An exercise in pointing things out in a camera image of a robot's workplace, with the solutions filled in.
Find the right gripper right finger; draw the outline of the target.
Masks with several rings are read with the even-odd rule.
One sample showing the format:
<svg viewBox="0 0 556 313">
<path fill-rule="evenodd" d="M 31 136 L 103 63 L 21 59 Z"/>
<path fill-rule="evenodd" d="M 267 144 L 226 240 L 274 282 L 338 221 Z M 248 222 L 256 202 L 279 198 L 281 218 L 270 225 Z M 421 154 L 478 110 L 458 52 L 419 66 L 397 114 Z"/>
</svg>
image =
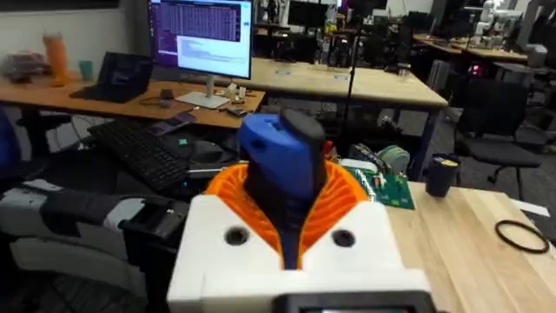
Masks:
<svg viewBox="0 0 556 313">
<path fill-rule="evenodd" d="M 327 179 L 301 228 L 303 270 L 401 268 L 386 208 L 339 164 L 325 162 Z"/>
</svg>

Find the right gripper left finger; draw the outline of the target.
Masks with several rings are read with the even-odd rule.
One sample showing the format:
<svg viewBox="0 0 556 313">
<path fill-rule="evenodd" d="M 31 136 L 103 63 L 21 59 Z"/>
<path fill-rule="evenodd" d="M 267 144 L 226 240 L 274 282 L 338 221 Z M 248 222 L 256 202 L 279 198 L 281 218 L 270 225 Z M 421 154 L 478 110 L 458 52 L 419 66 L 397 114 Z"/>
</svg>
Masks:
<svg viewBox="0 0 556 313">
<path fill-rule="evenodd" d="M 243 189 L 233 165 L 191 202 L 167 303 L 172 312 L 269 312 L 283 268 L 277 230 Z"/>
</svg>

